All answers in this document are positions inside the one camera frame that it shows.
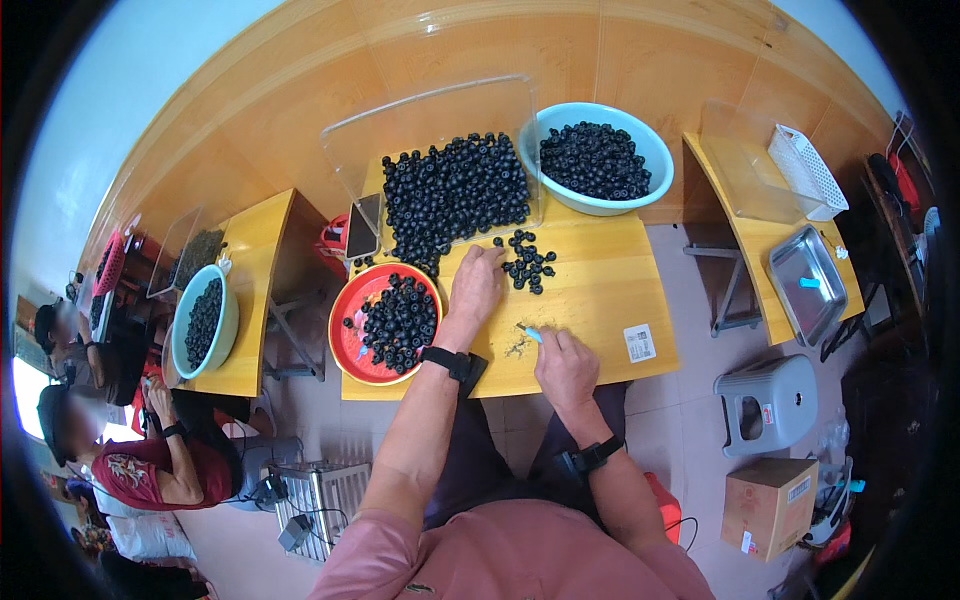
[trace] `hand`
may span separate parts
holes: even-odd
[[[144,400],[144,404],[156,411],[156,415],[160,417],[160,423],[164,427],[169,427],[177,422],[173,396],[171,396],[170,390],[156,373],[151,374],[147,379],[150,381],[150,387],[147,389],[147,397]]]
[[[79,310],[77,311],[77,330],[80,332],[80,336],[84,338],[84,344],[93,341],[91,339],[93,336],[90,334],[90,319]]]
[[[453,277],[450,311],[447,318],[476,331],[487,321],[503,289],[500,257],[503,249],[494,246],[483,250],[470,246]]]
[[[542,329],[534,375],[543,395],[567,424],[584,407],[596,407],[593,388],[600,376],[600,360],[566,329]]]

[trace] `small cardboard box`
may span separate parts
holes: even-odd
[[[720,538],[767,563],[809,530],[820,463],[763,458],[727,475]]]

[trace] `black watch strap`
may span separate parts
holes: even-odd
[[[166,429],[163,430],[163,437],[169,438],[170,436],[186,436],[186,427],[183,426],[183,423],[180,421],[175,422]]]
[[[622,447],[623,441],[614,435],[602,444],[590,445],[579,452],[564,451],[554,460],[569,477],[583,482],[592,470],[604,466],[607,459]]]
[[[420,353],[420,361],[437,363],[450,371],[451,379],[456,379],[460,383],[467,381],[470,376],[470,357],[462,352],[454,354],[450,350],[430,346]]]

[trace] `blue handled tool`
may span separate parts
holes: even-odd
[[[539,333],[536,329],[534,329],[533,327],[524,327],[524,326],[521,325],[521,324],[516,324],[516,326],[517,326],[517,328],[522,329],[522,330],[523,330],[523,333],[526,333],[527,335],[529,335],[529,336],[532,337],[533,339],[537,340],[537,343],[538,343],[538,344],[542,344],[542,343],[543,343],[543,338],[541,338],[540,333]]]

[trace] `label sticker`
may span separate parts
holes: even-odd
[[[657,356],[654,339],[650,335],[650,325],[636,325],[623,330],[623,339],[627,342],[630,362],[638,363]]]
[[[800,496],[804,495],[804,492],[810,489],[810,475],[806,476],[806,479],[790,489],[786,493],[786,503],[790,504]]]

